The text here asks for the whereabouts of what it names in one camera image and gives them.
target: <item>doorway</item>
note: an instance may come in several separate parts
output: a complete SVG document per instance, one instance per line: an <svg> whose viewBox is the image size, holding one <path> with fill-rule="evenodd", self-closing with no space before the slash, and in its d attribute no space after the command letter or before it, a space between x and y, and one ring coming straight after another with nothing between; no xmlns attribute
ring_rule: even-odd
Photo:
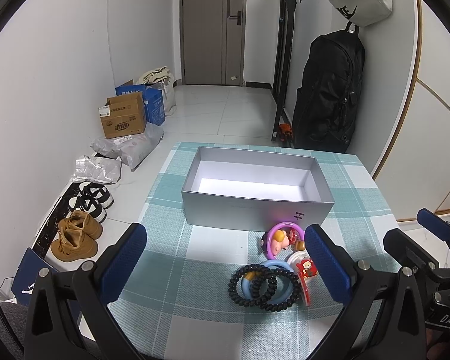
<svg viewBox="0 0 450 360"><path fill-rule="evenodd" d="M292 59L292 42L295 25L296 0L280 0L280 20L278 27L277 57L275 62L275 77L272 95L277 103L274 131L272 140L275 140L278 132L280 117L285 123L290 124L284 112L285 98L287 97L288 76L290 73L290 61Z"/></svg>
<svg viewBox="0 0 450 360"><path fill-rule="evenodd" d="M243 84L245 2L181 0L183 84Z"/></svg>

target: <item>black coiled hair tie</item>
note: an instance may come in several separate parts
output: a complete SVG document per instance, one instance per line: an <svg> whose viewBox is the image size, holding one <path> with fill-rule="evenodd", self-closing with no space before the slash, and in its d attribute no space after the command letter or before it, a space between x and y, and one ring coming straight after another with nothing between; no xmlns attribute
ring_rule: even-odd
<svg viewBox="0 0 450 360"><path fill-rule="evenodd" d="M251 285L251 294L253 297L252 300L241 297L236 290L236 286L239 280L248 272L256 272L259 274L253 280ZM272 298L277 290L277 276L283 276L289 279L293 284L293 292L285 302L279 304L270 304L268 303L268 301ZM268 280L268 288L264 294L260 295L260 287L265 280ZM282 311L293 306L293 304L300 298L300 282L298 276L293 272L288 271L287 269L270 269L260 264L249 264L237 269L232 275L230 282L228 283L228 295L232 298L233 302L238 304L239 306L258 306L262 310Z"/></svg>

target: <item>teal plaid tablecloth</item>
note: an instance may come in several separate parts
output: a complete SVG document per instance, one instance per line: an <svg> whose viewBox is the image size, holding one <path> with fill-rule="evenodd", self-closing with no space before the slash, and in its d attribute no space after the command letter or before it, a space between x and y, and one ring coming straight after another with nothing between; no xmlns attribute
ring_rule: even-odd
<svg viewBox="0 0 450 360"><path fill-rule="evenodd" d="M358 158L276 147L178 143L146 199L139 222L148 243L117 302L109 308L135 347L167 360L305 359L342 306L321 278L310 283L312 305L279 313L246 309L228 297L233 271L260 263L262 233L189 225L181 188L199 146L233 147L316 157L335 198L323 229L353 259L397 271L383 236L397 227L385 199ZM282 251L286 259L290 250ZM370 330L370 323L364 327Z"/></svg>

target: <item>tan suede boot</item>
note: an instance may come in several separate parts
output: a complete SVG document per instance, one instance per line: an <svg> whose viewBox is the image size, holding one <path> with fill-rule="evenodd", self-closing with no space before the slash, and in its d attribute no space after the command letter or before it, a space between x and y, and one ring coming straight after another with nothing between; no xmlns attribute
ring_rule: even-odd
<svg viewBox="0 0 450 360"><path fill-rule="evenodd" d="M103 232L103 227L88 212L75 210L70 218L62 219L58 223L58 229L65 228L82 230L93 239L99 239Z"/></svg>
<svg viewBox="0 0 450 360"><path fill-rule="evenodd" d="M59 228L59 237L52 242L50 249L60 261L69 263L79 259L89 259L98 252L98 244L84 231L72 228Z"/></svg>

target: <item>gray door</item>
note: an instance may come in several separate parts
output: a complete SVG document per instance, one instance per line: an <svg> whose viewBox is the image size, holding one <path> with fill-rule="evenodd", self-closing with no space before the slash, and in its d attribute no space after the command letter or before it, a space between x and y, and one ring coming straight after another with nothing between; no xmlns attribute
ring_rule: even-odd
<svg viewBox="0 0 450 360"><path fill-rule="evenodd" d="M241 85L244 0L182 0L183 83Z"/></svg>

